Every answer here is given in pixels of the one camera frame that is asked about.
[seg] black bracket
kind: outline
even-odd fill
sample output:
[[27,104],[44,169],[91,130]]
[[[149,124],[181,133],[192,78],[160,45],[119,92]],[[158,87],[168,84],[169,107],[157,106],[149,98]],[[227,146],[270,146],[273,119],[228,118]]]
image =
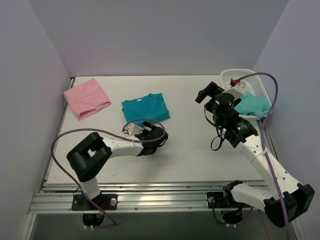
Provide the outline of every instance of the black bracket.
[[97,176],[112,155],[111,148],[106,146],[103,139],[99,133],[92,132],[66,155],[80,182]]
[[[104,193],[93,199],[94,203],[103,210],[116,210],[118,204],[118,195],[112,193]],[[76,194],[72,200],[72,211],[92,211],[97,210],[82,194]]]
[[[213,206],[212,206],[212,202],[211,201],[209,202],[209,200],[212,198],[214,199]],[[238,209],[240,207],[250,208],[249,205],[244,203],[239,203],[239,202],[235,202],[234,204],[229,205],[228,201],[224,198],[224,193],[222,191],[207,192],[206,199],[207,199],[208,208],[210,209],[212,209],[212,207],[215,209],[230,209],[230,208]]]
[[[143,125],[150,130],[144,128],[142,133],[134,135],[139,140],[153,140],[161,137],[164,134],[162,127],[155,126],[147,121],[144,121]],[[157,151],[157,148],[160,148],[165,144],[165,142],[168,140],[168,137],[168,133],[165,132],[164,136],[158,141],[142,143],[143,149],[139,153],[138,157],[154,154]]]

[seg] black cable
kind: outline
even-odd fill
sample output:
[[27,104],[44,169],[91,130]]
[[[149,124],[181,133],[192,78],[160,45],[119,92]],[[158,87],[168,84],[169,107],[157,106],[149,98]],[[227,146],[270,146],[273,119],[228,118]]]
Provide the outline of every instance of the black cable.
[[[214,151],[214,152],[215,152],[215,151],[218,151],[218,150],[221,148],[222,143],[223,143],[224,140],[225,140],[225,139],[221,136],[221,134],[218,132],[218,129],[216,128],[215,130],[216,130],[217,136],[216,136],[214,139],[212,139],[211,144],[210,144],[211,150]],[[214,140],[215,140],[216,138],[220,138],[220,143],[219,143],[219,146],[218,146],[216,149],[213,149],[213,148],[212,148],[212,144],[214,143]]]
[[236,211],[226,211],[221,214],[221,218],[229,225],[237,225],[244,219],[243,208],[239,207]]
[[162,143],[161,145],[159,145],[158,147],[162,147],[162,146],[166,143],[167,140],[168,140],[168,137],[166,137],[166,138],[164,139],[163,143]]
[[216,221],[218,224],[221,224],[221,225],[227,224],[226,222],[221,222],[221,221],[219,221],[219,220],[217,219],[217,216],[216,216],[216,214],[215,214],[215,205],[214,205],[214,203],[213,203],[213,200],[211,201],[211,206],[212,206],[212,214],[213,214],[213,217],[214,217],[215,221]]
[[78,187],[76,190],[74,190],[74,192],[73,192],[72,196],[74,196],[74,195],[75,195],[75,193],[76,193],[79,189],[80,189],[80,187]]
[[207,120],[208,123],[210,123],[212,126],[214,126],[216,129],[219,129],[212,121],[209,120],[209,118],[207,117],[207,114],[206,114],[206,108],[204,108],[204,116],[205,116],[205,119]]

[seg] screw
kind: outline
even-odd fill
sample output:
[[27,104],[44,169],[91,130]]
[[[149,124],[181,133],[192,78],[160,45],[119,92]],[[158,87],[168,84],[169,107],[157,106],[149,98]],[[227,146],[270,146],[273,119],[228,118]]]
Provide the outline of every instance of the screw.
[[208,202],[211,204],[211,203],[214,203],[215,202],[215,198],[213,196],[210,196],[208,197]]
[[111,205],[111,206],[115,206],[116,204],[117,204],[117,199],[111,198],[111,200],[110,200],[110,205]]

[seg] gray floor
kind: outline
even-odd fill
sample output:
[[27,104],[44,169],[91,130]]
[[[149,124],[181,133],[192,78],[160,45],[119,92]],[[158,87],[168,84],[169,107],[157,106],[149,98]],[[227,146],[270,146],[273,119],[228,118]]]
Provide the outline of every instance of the gray floor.
[[[268,240],[257,211],[237,228],[217,224],[212,212],[162,212],[112,214],[120,225],[86,229],[80,226],[82,214],[38,214],[32,240]],[[285,239],[285,230],[268,222],[273,240]]]

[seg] folded pink shirt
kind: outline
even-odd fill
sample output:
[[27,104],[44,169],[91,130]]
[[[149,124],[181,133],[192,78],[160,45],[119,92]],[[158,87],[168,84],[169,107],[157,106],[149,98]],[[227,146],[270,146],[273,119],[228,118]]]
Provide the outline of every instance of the folded pink shirt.
[[111,104],[94,78],[65,91],[63,95],[78,120],[89,117]]

